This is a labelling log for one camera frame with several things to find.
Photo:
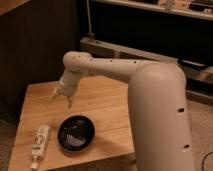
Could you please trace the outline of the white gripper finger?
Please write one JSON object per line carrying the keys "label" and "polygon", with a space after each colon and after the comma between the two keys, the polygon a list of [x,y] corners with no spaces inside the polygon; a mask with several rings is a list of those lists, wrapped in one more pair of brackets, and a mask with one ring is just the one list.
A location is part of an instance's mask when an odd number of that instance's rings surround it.
{"label": "white gripper finger", "polygon": [[73,97],[72,96],[67,97],[67,101],[68,101],[68,108],[70,109],[72,107]]}
{"label": "white gripper finger", "polygon": [[52,93],[50,99],[49,99],[49,102],[52,102],[52,101],[53,101],[57,96],[59,96],[59,95],[60,95],[60,92],[58,91],[57,88],[55,88],[55,89],[53,90],[53,93]]}

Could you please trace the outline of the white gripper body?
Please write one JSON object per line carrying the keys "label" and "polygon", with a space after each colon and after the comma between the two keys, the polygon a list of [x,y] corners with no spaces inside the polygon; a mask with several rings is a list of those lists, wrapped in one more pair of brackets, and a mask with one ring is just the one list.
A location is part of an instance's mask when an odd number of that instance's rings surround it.
{"label": "white gripper body", "polygon": [[73,96],[77,90],[80,79],[81,76],[79,73],[65,70],[59,80],[57,91],[64,96]]}

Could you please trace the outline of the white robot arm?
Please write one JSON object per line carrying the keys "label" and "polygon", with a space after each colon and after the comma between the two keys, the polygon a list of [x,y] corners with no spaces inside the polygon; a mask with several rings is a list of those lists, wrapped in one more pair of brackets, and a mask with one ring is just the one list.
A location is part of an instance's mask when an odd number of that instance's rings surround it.
{"label": "white robot arm", "polygon": [[186,77],[174,63],[94,58],[70,51],[53,91],[74,96],[80,79],[103,75],[128,85],[128,109],[138,171],[196,171],[187,114]]}

